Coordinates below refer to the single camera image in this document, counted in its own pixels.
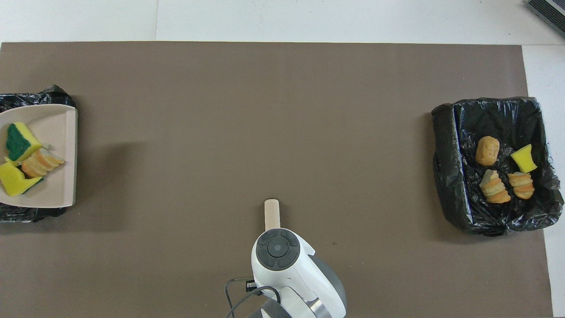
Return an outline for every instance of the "plastic bag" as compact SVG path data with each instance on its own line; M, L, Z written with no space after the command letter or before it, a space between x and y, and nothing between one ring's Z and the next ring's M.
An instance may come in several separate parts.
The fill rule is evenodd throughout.
M0 94L0 113L16 107L38 104L64 104L75 107L71 96L57 85L49 86L39 93ZM37 222L63 213L65 208L23 208L0 203L0 222Z
M432 118L436 187L448 221L466 232L488 236L542 229L557 222L563 198L535 98L461 100L436 107ZM484 136L500 142L497 161L490 167L475 162L477 142ZM532 144L538 168L531 172L534 194L522 200L514 195L507 174L519 171L510 154L527 144ZM509 202L486 202L479 183L487 169L498 171L511 196Z

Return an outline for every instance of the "robot control buttons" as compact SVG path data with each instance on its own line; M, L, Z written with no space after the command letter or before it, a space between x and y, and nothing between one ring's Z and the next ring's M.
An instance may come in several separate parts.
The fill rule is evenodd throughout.
M298 259L300 245L291 231L271 229L259 237L255 253L265 268L284 270L291 267Z

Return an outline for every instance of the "white table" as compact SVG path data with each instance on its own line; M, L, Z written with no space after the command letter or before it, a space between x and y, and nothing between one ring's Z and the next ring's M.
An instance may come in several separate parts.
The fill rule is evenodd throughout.
M565 178L565 38L522 0L0 1L12 41L299 41L517 44ZM544 230L555 316L565 316L565 223Z

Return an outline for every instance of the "sponge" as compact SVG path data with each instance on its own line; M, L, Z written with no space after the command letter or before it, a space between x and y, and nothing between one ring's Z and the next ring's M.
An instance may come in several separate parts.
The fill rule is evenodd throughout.
M37 141L24 123L17 122L8 126L6 148L8 149L8 158L19 162L41 148L41 143Z
M522 173L528 173L537 168L532 160L532 144L528 144L515 153L511 153L510 157L516 161Z
M4 185L6 193L9 196L23 194L25 191L28 191L29 188L43 180L43 177L26 179L24 173L16 168L16 162L8 158L6 158L6 161L7 163L0 166L0 182Z

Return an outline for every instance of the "bread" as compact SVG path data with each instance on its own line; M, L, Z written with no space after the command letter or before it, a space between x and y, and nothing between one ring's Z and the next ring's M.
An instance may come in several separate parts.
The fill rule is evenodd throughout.
M64 162L65 160L53 156L47 149L40 148L21 163L21 170L31 178L43 177Z
M514 194L520 199L526 199L532 197L534 188L532 176L529 173L509 173L508 179L510 185L514 188Z
M499 150L500 143L498 139L491 136L484 136L477 144L475 161L483 166L492 166L496 162Z
M487 169L479 187L483 191L488 203L505 203L510 201L510 195L498 176L496 170Z

